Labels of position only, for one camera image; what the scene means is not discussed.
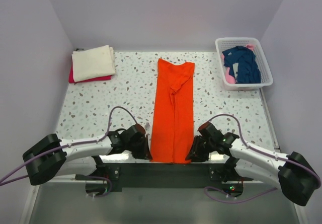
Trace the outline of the orange t shirt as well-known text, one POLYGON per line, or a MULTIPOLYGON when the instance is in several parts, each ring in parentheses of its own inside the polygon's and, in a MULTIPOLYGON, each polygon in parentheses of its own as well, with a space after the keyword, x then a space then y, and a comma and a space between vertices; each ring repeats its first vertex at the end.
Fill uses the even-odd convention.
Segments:
POLYGON ((185 164, 194 139, 193 62, 157 62, 150 152, 153 162, 185 164))

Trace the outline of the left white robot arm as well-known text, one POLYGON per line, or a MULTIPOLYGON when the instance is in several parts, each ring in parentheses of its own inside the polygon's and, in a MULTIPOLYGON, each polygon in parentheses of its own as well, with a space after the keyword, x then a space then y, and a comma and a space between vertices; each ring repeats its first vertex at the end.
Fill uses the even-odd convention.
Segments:
POLYGON ((99 180, 104 175, 104 167, 95 157, 124 151, 131 152, 135 159, 152 159, 148 137, 140 124, 84 139, 60 139, 57 134, 49 134, 23 154, 23 161, 33 186, 59 175, 88 175, 99 180))

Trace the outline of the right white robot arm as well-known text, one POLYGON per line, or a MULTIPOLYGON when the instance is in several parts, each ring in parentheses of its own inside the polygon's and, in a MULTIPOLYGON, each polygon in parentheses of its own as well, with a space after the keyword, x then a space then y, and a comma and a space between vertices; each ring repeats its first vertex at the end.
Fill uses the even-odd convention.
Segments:
POLYGON ((321 179, 303 155, 266 150, 245 141, 241 135, 222 134, 206 122, 198 128, 186 160, 205 162, 212 152, 228 156, 224 174, 230 180, 239 176, 269 184, 293 203, 306 206, 321 179))

